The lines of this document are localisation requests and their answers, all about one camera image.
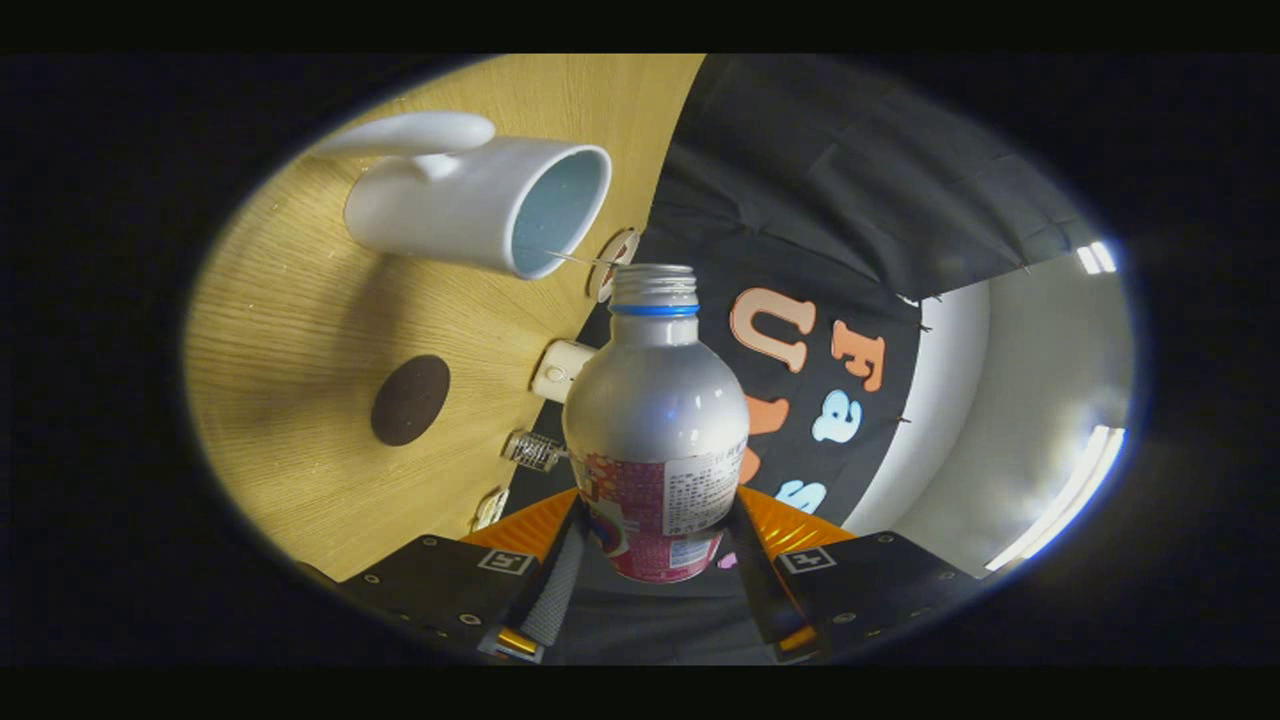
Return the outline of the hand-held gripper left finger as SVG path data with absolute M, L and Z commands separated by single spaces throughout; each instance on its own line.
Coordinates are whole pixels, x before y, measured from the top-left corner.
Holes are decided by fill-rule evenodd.
M 451 659 L 539 664 L 561 634 L 586 548 L 588 510 L 568 489 L 462 539 L 412 539 L 340 592 Z

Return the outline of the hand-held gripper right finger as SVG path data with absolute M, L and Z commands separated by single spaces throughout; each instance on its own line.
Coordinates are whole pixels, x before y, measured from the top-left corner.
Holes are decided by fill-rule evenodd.
M 780 664 L 861 660 L 986 588 L 905 536 L 854 536 L 748 487 L 737 489 L 724 529 L 751 616 Z

